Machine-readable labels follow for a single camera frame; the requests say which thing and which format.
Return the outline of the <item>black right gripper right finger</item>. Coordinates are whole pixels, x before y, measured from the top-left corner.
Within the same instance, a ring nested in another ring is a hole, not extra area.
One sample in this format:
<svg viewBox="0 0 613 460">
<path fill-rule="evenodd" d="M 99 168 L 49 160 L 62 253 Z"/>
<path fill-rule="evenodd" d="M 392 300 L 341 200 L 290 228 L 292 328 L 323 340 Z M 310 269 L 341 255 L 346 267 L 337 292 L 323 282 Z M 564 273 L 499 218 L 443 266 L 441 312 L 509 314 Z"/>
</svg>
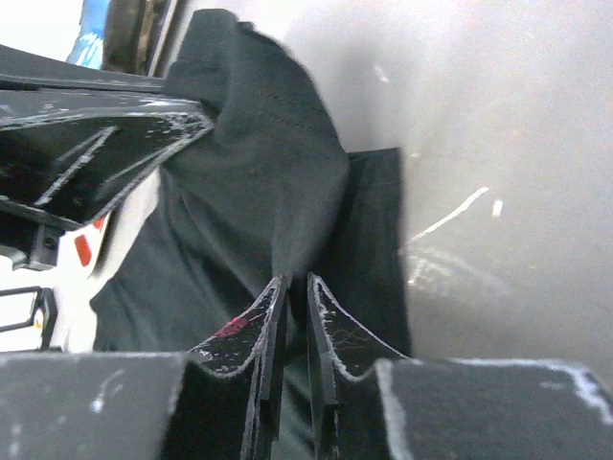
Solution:
<svg viewBox="0 0 613 460">
<path fill-rule="evenodd" d="M 319 459 L 608 459 L 612 399 L 546 359 L 426 361 L 394 349 L 308 278 L 308 371 Z"/>
</svg>

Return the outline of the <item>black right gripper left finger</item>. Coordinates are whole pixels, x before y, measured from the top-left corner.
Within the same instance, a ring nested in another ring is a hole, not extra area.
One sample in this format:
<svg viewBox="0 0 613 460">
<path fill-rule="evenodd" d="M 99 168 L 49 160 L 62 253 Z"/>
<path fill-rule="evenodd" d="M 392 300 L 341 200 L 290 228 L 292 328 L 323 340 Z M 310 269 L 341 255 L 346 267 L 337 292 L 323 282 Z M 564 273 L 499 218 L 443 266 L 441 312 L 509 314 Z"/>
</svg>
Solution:
<svg viewBox="0 0 613 460">
<path fill-rule="evenodd" d="M 186 353 L 4 353 L 5 459 L 266 459 L 279 432 L 284 277 Z"/>
</svg>

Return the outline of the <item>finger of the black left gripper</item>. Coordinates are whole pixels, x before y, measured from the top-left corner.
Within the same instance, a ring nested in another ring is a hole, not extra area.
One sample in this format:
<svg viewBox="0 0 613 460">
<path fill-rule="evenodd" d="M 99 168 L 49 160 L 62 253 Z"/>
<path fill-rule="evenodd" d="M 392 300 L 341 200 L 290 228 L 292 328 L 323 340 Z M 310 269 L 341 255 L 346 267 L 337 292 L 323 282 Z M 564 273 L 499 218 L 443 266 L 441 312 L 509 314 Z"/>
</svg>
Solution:
<svg viewBox="0 0 613 460">
<path fill-rule="evenodd" d="M 213 126 L 184 100 L 4 100 L 1 209 L 89 224 Z"/>
<path fill-rule="evenodd" d="M 123 93 L 174 98 L 163 79 L 96 70 L 51 58 L 1 47 L 1 102 L 31 104 L 47 91 L 104 96 Z"/>
</svg>

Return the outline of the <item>black floral t-shirt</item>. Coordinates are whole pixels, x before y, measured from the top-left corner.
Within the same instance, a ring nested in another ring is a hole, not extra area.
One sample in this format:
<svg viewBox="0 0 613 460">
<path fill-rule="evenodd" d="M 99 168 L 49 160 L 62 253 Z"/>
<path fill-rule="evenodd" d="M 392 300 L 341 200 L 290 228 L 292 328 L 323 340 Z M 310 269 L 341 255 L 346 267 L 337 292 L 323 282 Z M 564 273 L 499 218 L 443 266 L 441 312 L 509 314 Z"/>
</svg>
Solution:
<svg viewBox="0 0 613 460">
<path fill-rule="evenodd" d="M 302 66 L 226 10 L 193 14 L 168 93 L 202 102 L 213 130 L 160 167 L 158 203 L 92 298 L 97 352 L 181 352 L 290 282 L 289 364 L 276 459 L 314 455 L 307 275 L 403 354 L 399 153 L 346 152 Z"/>
</svg>

